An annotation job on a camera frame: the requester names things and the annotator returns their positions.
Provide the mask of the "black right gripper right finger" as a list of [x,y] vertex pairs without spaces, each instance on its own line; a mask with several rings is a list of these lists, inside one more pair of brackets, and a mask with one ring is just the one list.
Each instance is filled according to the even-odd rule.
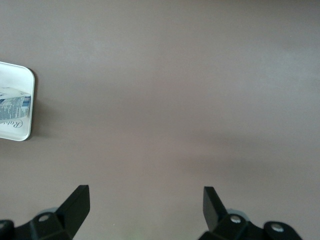
[[201,240],[300,240],[290,225],[267,221],[260,228],[241,211],[227,210],[212,186],[203,188],[202,211],[208,227]]

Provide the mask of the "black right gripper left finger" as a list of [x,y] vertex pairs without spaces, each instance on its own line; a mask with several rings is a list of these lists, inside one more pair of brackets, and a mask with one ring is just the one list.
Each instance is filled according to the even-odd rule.
[[58,207],[43,210],[27,223],[0,221],[2,240],[72,240],[90,212],[90,188],[79,185]]

